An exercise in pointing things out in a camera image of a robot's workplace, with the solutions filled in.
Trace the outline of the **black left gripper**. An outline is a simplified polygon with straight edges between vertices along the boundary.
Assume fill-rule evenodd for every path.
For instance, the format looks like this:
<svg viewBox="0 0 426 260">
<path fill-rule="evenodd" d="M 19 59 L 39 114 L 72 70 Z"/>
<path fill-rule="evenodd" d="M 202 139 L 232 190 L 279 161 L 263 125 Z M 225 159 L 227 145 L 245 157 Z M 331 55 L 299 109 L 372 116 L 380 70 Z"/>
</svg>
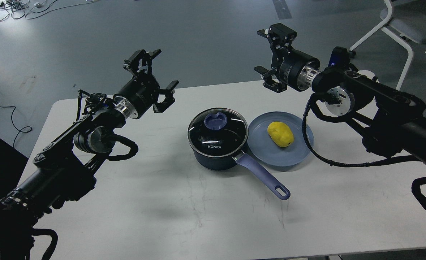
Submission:
<svg viewBox="0 0 426 260">
<path fill-rule="evenodd" d="M 136 51 L 129 59 L 124 60 L 123 68 L 133 75 L 133 78 L 114 96 L 114 109 L 125 119 L 138 120 L 152 107 L 154 113 L 163 113 L 175 102 L 175 87 L 178 80 L 172 81 L 165 89 L 160 89 L 159 83 L 152 75 L 152 62 L 162 52 L 161 49 L 147 52 L 144 49 Z"/>
</svg>

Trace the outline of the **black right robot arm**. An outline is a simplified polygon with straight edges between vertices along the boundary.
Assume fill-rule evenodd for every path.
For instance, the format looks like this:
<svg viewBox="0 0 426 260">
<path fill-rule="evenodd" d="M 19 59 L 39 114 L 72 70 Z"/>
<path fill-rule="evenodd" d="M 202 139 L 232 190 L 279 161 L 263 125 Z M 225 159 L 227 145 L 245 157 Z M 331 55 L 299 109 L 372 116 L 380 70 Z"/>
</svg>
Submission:
<svg viewBox="0 0 426 260">
<path fill-rule="evenodd" d="M 321 161 L 343 168 L 383 166 L 407 161 L 426 165 L 426 117 L 423 100 L 360 74 L 350 62 L 354 56 L 346 48 L 335 47 L 330 62 L 320 70 L 320 61 L 292 47 L 297 33 L 282 23 L 257 31 L 272 51 L 270 69 L 256 66 L 264 87 L 276 93 L 288 87 L 302 92 L 312 89 L 302 119 L 302 135 L 307 148 Z M 319 155 L 307 136 L 307 115 L 312 111 L 322 121 L 346 123 L 362 137 L 367 152 L 382 156 L 375 162 L 347 164 Z M 415 179 L 411 191 L 426 211 L 422 186 L 426 177 Z"/>
</svg>

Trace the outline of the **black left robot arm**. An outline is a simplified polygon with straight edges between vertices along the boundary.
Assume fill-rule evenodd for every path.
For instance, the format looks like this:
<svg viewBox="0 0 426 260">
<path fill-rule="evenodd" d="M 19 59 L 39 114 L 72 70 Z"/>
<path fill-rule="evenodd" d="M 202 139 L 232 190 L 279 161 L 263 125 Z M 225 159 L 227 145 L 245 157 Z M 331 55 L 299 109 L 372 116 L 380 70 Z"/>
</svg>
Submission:
<svg viewBox="0 0 426 260">
<path fill-rule="evenodd" d="M 42 255 L 49 260 L 58 234 L 35 228 L 38 220 L 94 189 L 95 174 L 105 161 L 125 161 L 137 154 L 137 144 L 114 130 L 150 108 L 162 113 L 174 103 L 178 81 L 162 89 L 152 73 L 152 62 L 160 53 L 141 49 L 125 60 L 123 68 L 132 78 L 111 98 L 79 91 L 79 102 L 87 96 L 84 112 L 34 157 L 36 171 L 0 199 L 0 260 L 29 260 L 37 236 L 50 237 Z"/>
</svg>

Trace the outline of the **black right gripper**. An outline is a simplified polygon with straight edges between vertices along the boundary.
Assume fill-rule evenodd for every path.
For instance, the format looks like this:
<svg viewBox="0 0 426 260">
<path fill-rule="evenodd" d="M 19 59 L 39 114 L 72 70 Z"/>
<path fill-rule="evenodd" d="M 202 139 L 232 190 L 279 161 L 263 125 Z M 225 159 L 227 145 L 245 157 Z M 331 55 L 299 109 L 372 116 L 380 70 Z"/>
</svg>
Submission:
<svg viewBox="0 0 426 260">
<path fill-rule="evenodd" d="M 276 23 L 267 29 L 258 30 L 257 35 L 267 39 L 273 55 L 279 58 L 280 63 L 277 68 L 271 70 L 262 66 L 254 67 L 254 71 L 264 80 L 264 87 L 275 93 L 282 93 L 288 87 L 297 91 L 307 90 L 310 84 L 305 82 L 306 75 L 310 70 L 318 70 L 320 61 L 293 49 L 292 43 L 297 37 L 297 32 L 282 23 Z"/>
</svg>

